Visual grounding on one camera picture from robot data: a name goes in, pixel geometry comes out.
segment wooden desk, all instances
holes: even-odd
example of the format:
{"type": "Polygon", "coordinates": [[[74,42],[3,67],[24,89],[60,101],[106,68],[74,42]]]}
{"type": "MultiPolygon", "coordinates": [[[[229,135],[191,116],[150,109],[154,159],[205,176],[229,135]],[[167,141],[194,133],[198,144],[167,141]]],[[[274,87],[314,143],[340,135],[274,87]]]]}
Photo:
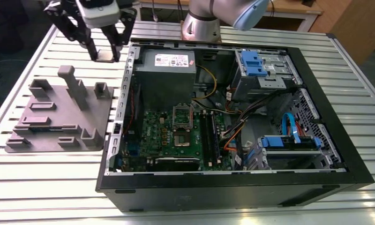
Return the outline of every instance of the wooden desk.
{"type": "MultiPolygon", "coordinates": [[[[190,0],[181,0],[183,10],[189,10],[190,0]]],[[[155,0],[155,8],[177,9],[178,0],[155,0]]],[[[313,23],[322,15],[324,10],[317,3],[313,7],[302,5],[301,0],[274,0],[275,14],[274,17],[302,19],[301,26],[297,31],[308,32],[313,23]]],[[[153,0],[141,0],[142,8],[153,7],[153,0]]],[[[269,4],[269,9],[265,16],[271,16],[273,4],[269,4]]]]}

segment green motherboard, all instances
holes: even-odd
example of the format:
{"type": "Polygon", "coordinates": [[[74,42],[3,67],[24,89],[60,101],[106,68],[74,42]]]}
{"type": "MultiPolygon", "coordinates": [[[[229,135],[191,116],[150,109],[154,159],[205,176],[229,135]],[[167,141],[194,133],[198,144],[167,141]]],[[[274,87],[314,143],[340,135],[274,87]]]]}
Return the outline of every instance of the green motherboard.
{"type": "MultiPolygon", "coordinates": [[[[139,145],[139,157],[183,157],[198,158],[201,160],[201,171],[221,171],[231,170],[230,153],[217,157],[217,160],[209,160],[209,151],[214,145],[203,145],[203,118],[209,112],[193,112],[191,110],[175,111],[145,111],[143,133],[139,145]]],[[[211,113],[215,126],[211,126],[215,131],[217,140],[221,138],[221,132],[226,130],[225,117],[221,113],[211,113]]],[[[218,152],[222,151],[222,146],[217,143],[218,152]]]]}

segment aluminum table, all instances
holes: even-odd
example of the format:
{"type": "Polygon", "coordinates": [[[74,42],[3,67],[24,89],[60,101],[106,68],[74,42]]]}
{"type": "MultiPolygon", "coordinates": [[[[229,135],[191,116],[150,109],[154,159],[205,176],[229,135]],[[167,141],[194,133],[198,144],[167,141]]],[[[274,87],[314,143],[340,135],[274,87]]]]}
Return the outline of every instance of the aluminum table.
{"type": "MultiPolygon", "coordinates": [[[[110,49],[101,30],[97,45],[110,49]]],[[[181,25],[139,21],[134,37],[181,39],[181,25]]],[[[325,34],[277,30],[237,31],[222,28],[222,40],[298,47],[350,134],[375,179],[375,89],[336,39],[325,34]]],[[[86,86],[107,82],[115,87],[117,107],[129,48],[121,63],[97,63],[78,42],[70,42],[55,27],[42,42],[20,79],[0,108],[0,222],[32,224],[375,224],[375,184],[344,192],[305,207],[185,212],[122,213],[95,191],[101,152],[8,154],[6,141],[20,119],[34,78],[66,85],[60,65],[74,65],[86,86]]],[[[111,110],[109,130],[115,118],[111,110]]]]}

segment black cable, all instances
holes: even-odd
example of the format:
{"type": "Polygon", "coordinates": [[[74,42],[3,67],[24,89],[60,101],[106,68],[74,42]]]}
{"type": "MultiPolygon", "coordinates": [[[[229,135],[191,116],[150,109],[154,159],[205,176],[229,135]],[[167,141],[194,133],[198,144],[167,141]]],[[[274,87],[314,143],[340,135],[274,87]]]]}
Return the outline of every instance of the black cable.
{"type": "Polygon", "coordinates": [[[287,94],[297,91],[297,88],[290,88],[290,89],[285,89],[285,90],[277,90],[274,91],[271,94],[269,94],[266,97],[263,97],[262,99],[259,99],[258,101],[255,101],[249,107],[247,109],[243,111],[243,113],[241,114],[238,121],[235,122],[234,126],[231,129],[229,129],[225,133],[225,135],[230,134],[234,130],[239,129],[246,120],[249,119],[249,116],[263,106],[266,106],[269,104],[269,102],[278,97],[282,94],[287,94]]]}
{"type": "Polygon", "coordinates": [[[274,17],[275,15],[275,5],[274,5],[274,1],[271,0],[271,5],[273,5],[273,9],[271,9],[271,17],[274,17]]]}
{"type": "Polygon", "coordinates": [[[166,19],[163,19],[163,22],[167,22],[167,19],[170,19],[170,17],[173,16],[174,13],[175,13],[175,9],[173,10],[173,12],[170,13],[170,15],[166,17],[166,19]]]}
{"type": "Polygon", "coordinates": [[[181,20],[183,20],[183,9],[182,9],[181,0],[178,0],[178,19],[179,19],[179,22],[181,22],[181,20]]]}
{"type": "Polygon", "coordinates": [[[211,100],[211,96],[209,96],[209,98],[206,98],[209,100],[209,102],[213,104],[214,108],[218,109],[218,105],[214,103],[214,101],[211,100]]]}

